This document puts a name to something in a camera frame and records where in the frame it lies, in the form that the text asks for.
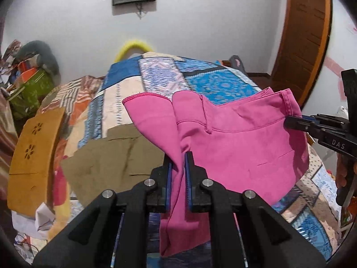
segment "wooden door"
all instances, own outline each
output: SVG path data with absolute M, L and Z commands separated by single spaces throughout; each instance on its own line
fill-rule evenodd
M 274 91 L 290 88 L 300 106 L 307 101 L 320 72 L 330 20 L 331 0 L 287 0 L 271 86 Z

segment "belt loop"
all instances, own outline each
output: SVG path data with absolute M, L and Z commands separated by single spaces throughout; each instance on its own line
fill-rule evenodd
M 212 134 L 211 124 L 209 123 L 208 118 L 207 118 L 207 113 L 206 113 L 206 108 L 205 108 L 205 100 L 204 100 L 204 97 L 203 97 L 203 95 L 199 95 L 199 97 L 200 97 L 200 99 L 201 99 L 201 101 L 202 101 L 203 113 L 204 113 L 205 119 L 206 119 L 205 131 L 206 131 L 208 134 Z

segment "bed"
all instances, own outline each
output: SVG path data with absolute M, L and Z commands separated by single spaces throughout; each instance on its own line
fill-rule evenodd
M 83 207 L 71 192 L 60 168 L 60 160 L 71 157 L 89 140 L 103 138 L 107 130 L 131 123 L 122 100 L 144 91 L 171 98 L 178 90 L 193 90 L 214 104 L 224 104 L 260 91 L 243 72 L 220 64 L 149 52 L 110 67 L 101 81 L 84 77 L 57 87 L 43 101 L 40 113 L 66 106 L 67 122 L 55 154 L 54 210 L 56 221 L 49 240 L 70 222 Z M 336 185 L 321 159 L 309 146 L 310 164 L 305 175 L 273 208 L 310 241 L 327 260 L 341 241 L 340 213 Z M 159 214 L 150 214 L 148 267 L 211 267 L 207 242 L 194 249 L 161 258 Z M 43 247 L 46 242 L 31 239 Z

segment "pink garment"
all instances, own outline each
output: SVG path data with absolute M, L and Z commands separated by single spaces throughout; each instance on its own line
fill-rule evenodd
M 161 215 L 160 253 L 170 256 L 210 239 L 208 214 L 187 206 L 184 153 L 227 189 L 252 189 L 268 204 L 284 197 L 308 169 L 303 132 L 286 130 L 286 116 L 301 116 L 287 89 L 267 88 L 216 106 L 205 96 L 179 91 L 166 97 L 141 93 L 123 100 L 138 130 L 173 161 L 170 212 Z

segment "yellow wooden board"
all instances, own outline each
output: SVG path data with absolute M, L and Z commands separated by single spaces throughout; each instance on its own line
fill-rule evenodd
M 8 207 L 35 216 L 42 202 L 52 205 L 52 163 L 65 108 L 27 120 L 12 157 Z

